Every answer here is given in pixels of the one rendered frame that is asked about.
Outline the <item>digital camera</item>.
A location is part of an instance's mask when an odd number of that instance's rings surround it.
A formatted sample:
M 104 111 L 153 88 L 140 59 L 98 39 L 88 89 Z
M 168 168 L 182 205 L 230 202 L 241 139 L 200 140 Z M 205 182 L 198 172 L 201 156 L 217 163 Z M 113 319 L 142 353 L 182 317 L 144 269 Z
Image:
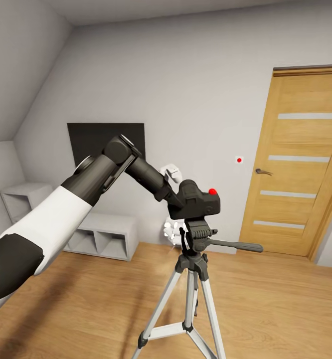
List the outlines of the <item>digital camera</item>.
M 172 220 L 214 215 L 221 212 L 220 197 L 214 189 L 202 192 L 195 181 L 186 179 L 179 185 L 176 198 L 183 204 L 183 208 L 167 202 L 167 208 Z

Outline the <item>camera tripod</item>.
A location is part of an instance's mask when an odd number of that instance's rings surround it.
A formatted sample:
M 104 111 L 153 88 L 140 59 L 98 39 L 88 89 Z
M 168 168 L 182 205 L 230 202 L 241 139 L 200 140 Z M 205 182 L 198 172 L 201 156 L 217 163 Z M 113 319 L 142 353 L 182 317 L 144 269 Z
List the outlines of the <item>camera tripod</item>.
M 188 232 L 186 232 L 183 227 L 179 228 L 182 243 L 182 255 L 178 257 L 178 261 L 175 265 L 171 278 L 169 279 L 145 330 L 141 332 L 139 336 L 138 346 L 132 359 L 138 358 L 142 348 L 145 347 L 149 340 L 179 334 L 188 334 L 206 359 L 226 359 L 209 284 L 207 254 L 203 253 L 201 256 L 200 252 L 204 251 L 210 244 L 234 247 L 239 250 L 259 253 L 263 252 L 263 247 L 260 244 L 254 243 L 239 241 L 228 242 L 210 239 L 209 237 L 216 234 L 218 230 L 210 229 L 205 221 L 205 216 L 185 218 L 184 223 Z M 189 249 L 186 248 L 186 244 L 189 245 Z M 154 328 L 157 319 L 159 318 L 174 286 L 176 285 L 177 280 L 183 273 L 184 269 L 188 269 L 184 322 Z M 198 306 L 198 276 L 201 281 L 217 355 L 193 326 L 193 318 L 194 316 L 197 317 L 196 307 Z

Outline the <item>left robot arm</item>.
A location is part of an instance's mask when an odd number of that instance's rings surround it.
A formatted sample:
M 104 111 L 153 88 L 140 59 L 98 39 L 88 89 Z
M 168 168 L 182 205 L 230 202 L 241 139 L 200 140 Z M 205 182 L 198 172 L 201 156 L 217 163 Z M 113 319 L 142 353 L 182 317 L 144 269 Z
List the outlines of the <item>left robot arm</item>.
M 159 172 L 125 136 L 115 136 L 102 150 L 76 167 L 39 206 L 0 236 L 0 308 L 31 276 L 43 273 L 60 255 L 100 196 L 123 172 L 132 176 L 160 202 L 183 208 L 169 177 L 182 182 L 181 172 L 169 164 Z

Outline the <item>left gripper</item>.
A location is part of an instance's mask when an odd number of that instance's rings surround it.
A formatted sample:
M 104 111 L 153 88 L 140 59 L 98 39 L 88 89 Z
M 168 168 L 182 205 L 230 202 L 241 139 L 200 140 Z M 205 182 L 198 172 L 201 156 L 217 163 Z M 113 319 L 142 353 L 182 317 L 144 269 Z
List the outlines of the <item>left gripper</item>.
M 149 190 L 160 202 L 164 196 L 164 200 L 183 208 L 183 204 L 176 198 L 175 193 L 172 191 L 171 185 L 165 180 L 165 177 L 158 172 L 155 168 L 149 165 L 147 171 L 137 180 L 143 187 Z

